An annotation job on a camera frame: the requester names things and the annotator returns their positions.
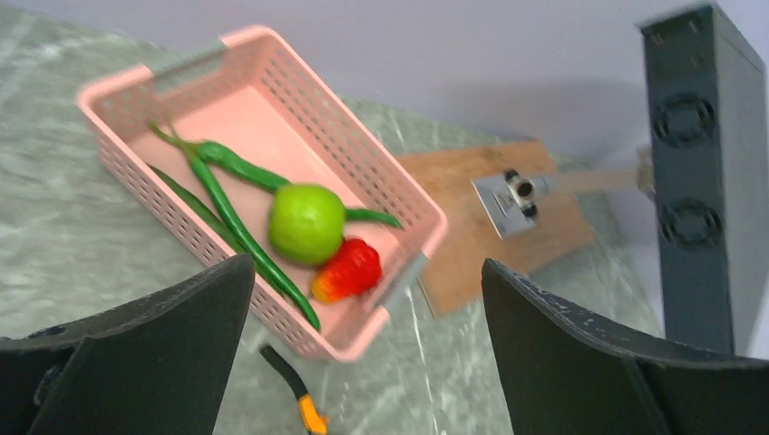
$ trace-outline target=basket handle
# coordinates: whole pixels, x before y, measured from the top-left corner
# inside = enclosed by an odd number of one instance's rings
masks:
[[[391,313],[395,305],[403,298],[406,287],[417,282],[417,278],[419,278],[424,268],[427,267],[429,261],[430,259],[424,252],[419,251],[404,267],[403,272],[390,283],[387,291],[379,296],[378,304]]]
[[[186,82],[214,73],[222,65],[227,46],[217,41],[194,51],[176,53],[145,63],[152,71],[156,93],[171,91]]]

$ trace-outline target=green chili pepper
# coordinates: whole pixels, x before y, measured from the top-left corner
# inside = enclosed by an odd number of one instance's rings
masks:
[[[346,214],[347,221],[366,221],[366,222],[379,222],[390,227],[398,229],[403,228],[401,223],[392,215],[388,215],[382,211],[371,210],[368,208],[348,208]]]
[[[203,204],[203,202],[200,201],[198,197],[193,195],[189,190],[183,188],[179,183],[166,175],[166,173],[162,170],[152,166],[150,166],[150,169],[152,169],[155,174],[157,174],[158,177],[160,177],[160,179],[163,180],[163,182],[166,183],[166,185],[171,190],[173,190],[173,193],[175,193],[176,196],[184,201],[184,203],[187,204],[187,206],[189,206],[192,211],[194,211],[195,214],[206,223],[206,225],[213,229],[214,232],[217,233],[222,240],[224,240],[224,243],[231,247],[236,254],[243,254],[246,252],[246,248],[243,247],[240,242],[238,242],[232,232],[229,231],[227,226],[225,226],[224,223],[219,220],[219,217],[217,217],[214,212],[206,207],[206,205]]]
[[[245,181],[250,181],[262,190],[275,194],[281,187],[291,184],[290,181],[278,174],[242,159],[237,153],[216,141],[188,142],[179,137],[170,123],[169,128],[172,135],[163,132],[157,123],[150,122],[152,132],[163,141],[177,148],[185,145],[192,147],[204,162],[214,164]],[[367,208],[348,208],[347,220],[378,222],[398,229],[403,228],[396,217]]]
[[[238,239],[240,244],[246,248],[246,250],[254,258],[254,261],[259,266],[263,266],[265,275],[263,276],[268,282],[276,283],[277,290],[283,291],[288,297],[294,301],[299,310],[305,316],[307,321],[318,331],[320,331],[320,319],[318,319],[315,310],[309,303],[307,298],[302,295],[296,284],[291,281],[280,267],[272,261],[264,249],[259,246],[254,237],[250,235],[248,229],[240,220],[238,213],[232,207],[232,204],[227,198],[227,194],[216,180],[213,172],[206,166],[206,163],[201,160],[197,154],[195,154],[194,147],[184,145],[181,147],[181,151],[184,153],[184,157],[187,158],[187,162],[190,164],[192,172],[198,177],[200,184],[209,193],[211,202],[214,203],[216,210],[221,216],[221,220],[232,231],[235,238]]]
[[[152,129],[152,132],[155,133],[155,135],[171,145],[179,147],[182,144],[187,144],[191,146],[198,157],[204,162],[214,164],[232,175],[244,179],[245,181],[250,181],[258,188],[269,193],[274,194],[281,186],[291,184],[290,181],[284,179],[275,172],[260,168],[259,166],[242,159],[233,150],[216,141],[203,140],[200,142],[188,142],[181,139],[171,125],[170,130],[173,134],[172,136],[158,128],[157,124],[154,122],[150,123],[150,129]]]

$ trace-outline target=lime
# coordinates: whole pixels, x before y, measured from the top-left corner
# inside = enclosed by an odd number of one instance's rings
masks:
[[[291,261],[322,265],[342,245],[345,212],[342,200],[323,186],[283,186],[275,193],[269,214],[269,243]]]

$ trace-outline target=wooden board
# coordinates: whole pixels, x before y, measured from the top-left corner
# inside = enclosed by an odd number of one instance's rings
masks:
[[[592,228],[569,196],[538,201],[535,228],[500,240],[471,180],[513,167],[521,174],[557,171],[537,141],[403,155],[398,161],[443,208],[449,234],[420,278],[433,315],[449,314],[481,295],[481,266],[494,258],[515,271],[534,270],[590,244]]]

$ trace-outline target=black cable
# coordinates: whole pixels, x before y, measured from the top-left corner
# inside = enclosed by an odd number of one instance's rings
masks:
[[[299,373],[291,367],[286,360],[280,356],[279,353],[269,344],[264,344],[259,348],[259,353],[267,360],[269,365],[280,374],[283,379],[286,380],[291,391],[294,392],[294,397],[299,400],[308,395],[309,391],[305,382],[299,377]]]

